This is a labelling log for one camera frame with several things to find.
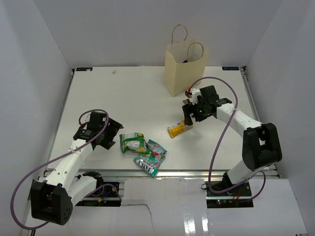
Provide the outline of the yellow snack bar wrapper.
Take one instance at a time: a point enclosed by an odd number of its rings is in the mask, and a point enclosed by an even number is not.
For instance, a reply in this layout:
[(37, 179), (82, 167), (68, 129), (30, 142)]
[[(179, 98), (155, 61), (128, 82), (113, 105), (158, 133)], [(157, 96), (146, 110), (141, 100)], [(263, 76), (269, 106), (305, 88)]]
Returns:
[(179, 123), (173, 125), (173, 126), (169, 126), (167, 128), (168, 134), (170, 136), (170, 138), (175, 138), (176, 136), (190, 130), (193, 128), (193, 125), (186, 125), (185, 121), (182, 120)]

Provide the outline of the green snack packet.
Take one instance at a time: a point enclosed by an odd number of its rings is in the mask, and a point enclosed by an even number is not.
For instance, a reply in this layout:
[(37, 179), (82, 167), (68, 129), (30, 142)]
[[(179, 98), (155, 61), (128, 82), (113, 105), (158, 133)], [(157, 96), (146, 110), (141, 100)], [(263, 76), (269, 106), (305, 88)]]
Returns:
[(132, 151), (135, 153), (148, 153), (147, 142), (142, 133), (120, 134), (120, 148), (122, 153)]

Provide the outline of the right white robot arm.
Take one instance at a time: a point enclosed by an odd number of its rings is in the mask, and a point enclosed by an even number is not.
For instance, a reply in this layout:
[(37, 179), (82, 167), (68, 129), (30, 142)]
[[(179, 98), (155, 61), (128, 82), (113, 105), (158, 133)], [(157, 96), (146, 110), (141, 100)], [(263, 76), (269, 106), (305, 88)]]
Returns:
[(239, 192), (240, 185), (256, 173), (281, 161), (282, 151), (274, 124), (263, 124), (238, 111), (231, 100), (219, 97), (214, 86), (189, 88), (185, 95), (188, 97), (182, 106), (185, 125), (191, 126), (194, 121), (201, 122), (214, 117), (224, 122), (226, 128), (231, 127), (243, 139), (241, 161), (225, 172), (220, 182), (208, 184), (211, 192), (234, 196)]

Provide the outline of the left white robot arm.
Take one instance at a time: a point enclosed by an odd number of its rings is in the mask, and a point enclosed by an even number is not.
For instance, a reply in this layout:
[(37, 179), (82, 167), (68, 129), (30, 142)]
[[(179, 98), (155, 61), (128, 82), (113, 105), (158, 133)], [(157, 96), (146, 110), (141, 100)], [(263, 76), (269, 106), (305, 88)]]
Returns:
[(73, 136), (69, 154), (63, 157), (54, 170), (42, 181), (31, 186), (31, 215), (35, 219), (65, 225), (73, 207), (83, 198), (103, 193), (104, 184), (98, 173), (75, 176), (97, 146), (110, 149), (114, 137), (123, 125), (105, 112), (91, 111), (87, 122), (82, 123)]

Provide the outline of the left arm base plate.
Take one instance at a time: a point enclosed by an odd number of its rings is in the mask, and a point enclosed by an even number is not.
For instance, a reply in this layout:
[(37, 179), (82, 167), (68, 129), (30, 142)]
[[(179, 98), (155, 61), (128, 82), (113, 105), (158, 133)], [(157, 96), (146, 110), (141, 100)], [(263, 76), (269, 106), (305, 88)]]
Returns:
[(80, 201), (76, 206), (80, 207), (119, 207), (121, 200), (117, 192), (111, 186), (105, 186)]

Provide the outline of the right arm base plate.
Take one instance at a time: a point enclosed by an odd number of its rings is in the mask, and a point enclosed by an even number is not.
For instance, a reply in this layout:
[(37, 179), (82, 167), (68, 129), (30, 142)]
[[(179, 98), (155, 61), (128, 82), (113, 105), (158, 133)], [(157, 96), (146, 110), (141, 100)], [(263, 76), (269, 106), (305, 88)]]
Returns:
[(253, 200), (251, 200), (252, 191), (248, 182), (231, 191), (219, 194), (210, 191), (208, 182), (202, 184), (201, 189), (206, 193), (206, 203), (208, 209), (253, 207)]

